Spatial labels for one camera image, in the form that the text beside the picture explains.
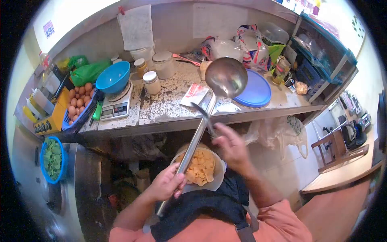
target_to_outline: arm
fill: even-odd
[[[222,136],[214,139],[213,144],[221,147],[223,158],[228,167],[238,172],[258,208],[271,206],[283,199],[283,196],[269,181],[267,181],[250,161],[245,141],[230,127],[215,124]]]
[[[122,210],[113,223],[113,228],[125,228],[132,231],[141,229],[146,219],[152,214],[154,203],[164,201],[172,195],[178,198],[186,179],[184,174],[174,175],[180,163],[174,163],[160,172],[152,184],[129,206]]]

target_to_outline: hand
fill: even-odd
[[[187,179],[184,174],[177,174],[175,172],[179,168],[180,163],[173,163],[172,165],[161,171],[152,184],[146,189],[146,193],[156,202],[168,200],[172,195],[178,198],[183,191]]]
[[[215,138],[212,144],[220,146],[223,159],[229,168],[240,175],[246,174],[252,164],[245,141],[235,130],[224,124],[216,123],[215,128],[221,136]]]

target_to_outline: wooden chair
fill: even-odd
[[[322,149],[321,149],[321,145],[325,143],[330,143],[329,153],[332,158],[332,161],[329,162],[328,164],[325,162],[324,154],[322,153]],[[324,167],[319,169],[319,173],[323,172],[326,169],[332,168],[338,164],[341,164],[353,158],[356,158],[358,156],[367,154],[368,149],[370,147],[369,144],[366,144],[362,147],[359,147],[357,149],[347,152],[344,139],[342,137],[341,129],[333,131],[329,135],[325,136],[321,140],[311,145],[312,149],[317,146],[320,150],[322,162],[324,163]]]

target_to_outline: digital kitchen scale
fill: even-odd
[[[128,81],[125,88],[119,93],[107,93],[102,104],[100,121],[124,118],[129,115],[130,98],[133,84]]]

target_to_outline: eggs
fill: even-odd
[[[90,92],[92,89],[93,89],[93,84],[91,84],[89,82],[85,84],[86,92]]]
[[[76,98],[71,99],[71,106],[73,106],[73,107],[77,106],[77,99]]]
[[[85,93],[86,93],[85,88],[84,87],[80,87],[79,88],[79,94],[84,95]]]
[[[74,89],[70,90],[68,96],[70,97],[70,100],[73,99],[75,97],[75,90]]]
[[[90,82],[69,91],[68,97],[70,102],[67,103],[69,125],[73,124],[83,111],[85,111],[87,105],[91,102],[93,94],[94,88]]]
[[[82,107],[83,106],[83,99],[82,98],[79,98],[78,101],[77,101],[77,106],[78,108]]]
[[[68,114],[70,115],[70,117],[73,117],[75,116],[77,113],[76,113],[76,109],[73,107],[73,106],[70,106],[68,108]]]

